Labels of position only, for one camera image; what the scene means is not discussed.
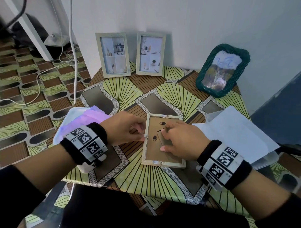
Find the purple cloth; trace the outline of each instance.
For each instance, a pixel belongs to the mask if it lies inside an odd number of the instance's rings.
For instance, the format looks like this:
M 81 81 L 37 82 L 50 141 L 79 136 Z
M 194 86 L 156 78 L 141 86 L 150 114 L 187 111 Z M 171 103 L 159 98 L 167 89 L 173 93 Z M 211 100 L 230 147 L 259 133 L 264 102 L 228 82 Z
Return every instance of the purple cloth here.
M 95 105 L 92 106 L 90 109 L 87 109 L 82 115 L 75 118 L 73 121 L 68 123 L 65 126 L 60 127 L 59 132 L 59 141 L 63 140 L 63 136 L 72 132 L 73 130 L 79 128 L 82 125 L 88 125 L 90 123 L 96 122 L 101 123 L 104 120 L 110 118 L 109 115 L 105 114 L 104 111 L 100 110 Z

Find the hand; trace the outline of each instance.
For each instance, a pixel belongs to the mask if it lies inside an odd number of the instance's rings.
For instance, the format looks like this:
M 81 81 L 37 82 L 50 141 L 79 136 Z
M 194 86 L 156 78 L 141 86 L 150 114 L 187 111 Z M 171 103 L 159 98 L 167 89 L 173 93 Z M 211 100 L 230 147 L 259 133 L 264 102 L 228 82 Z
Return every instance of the hand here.
M 108 144 L 120 145 L 132 141 L 143 141 L 145 121 L 139 116 L 121 111 L 109 119 L 104 120 L 100 125 L 106 130 Z M 130 128 L 134 127 L 138 133 L 131 134 Z
M 183 121 L 168 122 L 161 130 L 165 139 L 170 139 L 173 146 L 162 146 L 161 151 L 171 152 L 173 155 L 185 160 L 197 160 L 210 140 L 196 126 L 188 125 Z

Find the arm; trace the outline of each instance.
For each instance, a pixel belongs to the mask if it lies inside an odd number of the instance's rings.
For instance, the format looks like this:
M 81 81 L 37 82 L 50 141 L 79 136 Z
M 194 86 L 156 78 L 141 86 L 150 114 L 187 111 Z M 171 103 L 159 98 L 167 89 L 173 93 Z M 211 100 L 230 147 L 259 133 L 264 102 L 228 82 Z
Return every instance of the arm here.
M 210 143 L 203 132 L 195 126 L 177 122 L 167 123 L 166 127 L 171 129 L 168 132 L 162 129 L 162 135 L 170 139 L 173 146 L 163 146 L 161 150 L 186 160 L 197 160 Z M 275 213 L 291 196 L 287 190 L 255 170 L 231 191 L 255 220 L 264 219 Z M 301 210 L 301 203 L 291 210 L 296 209 Z
M 110 145 L 144 139 L 142 134 L 145 130 L 144 119 L 125 111 L 110 117 L 100 125 L 105 129 L 106 135 L 103 137 L 106 137 Z M 130 134 L 129 131 L 132 127 L 138 130 L 137 134 Z M 21 220 L 43 201 L 45 194 L 76 165 L 65 148 L 58 144 L 1 169 L 0 182 L 6 184 L 1 186 L 1 194 L 10 199 L 5 203 L 2 217 L 14 214 L 13 225 L 18 226 Z

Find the framed photo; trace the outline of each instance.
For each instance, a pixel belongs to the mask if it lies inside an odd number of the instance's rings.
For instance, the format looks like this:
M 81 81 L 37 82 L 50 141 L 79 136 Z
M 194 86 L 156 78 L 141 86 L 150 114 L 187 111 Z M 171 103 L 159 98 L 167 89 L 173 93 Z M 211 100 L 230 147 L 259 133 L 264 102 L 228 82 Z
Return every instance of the framed photo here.
M 165 34 L 138 32 L 136 74 L 162 76 Z
M 169 116 L 160 114 L 147 114 L 145 137 L 141 164 L 161 167 L 186 168 L 186 161 L 172 153 L 160 151 L 161 146 L 172 145 L 170 140 L 166 140 L 161 129 L 166 122 L 182 120 L 179 116 Z
M 126 33 L 95 33 L 104 78 L 130 76 Z

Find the black pants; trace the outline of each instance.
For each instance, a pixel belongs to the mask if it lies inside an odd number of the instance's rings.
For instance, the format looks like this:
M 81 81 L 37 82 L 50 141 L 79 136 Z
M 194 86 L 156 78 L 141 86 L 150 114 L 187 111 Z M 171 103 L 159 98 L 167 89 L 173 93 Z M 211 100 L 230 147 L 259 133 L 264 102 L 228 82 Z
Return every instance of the black pants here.
M 61 228 L 74 227 L 249 227 L 245 217 L 172 202 L 160 216 L 147 216 L 127 193 L 75 185 Z

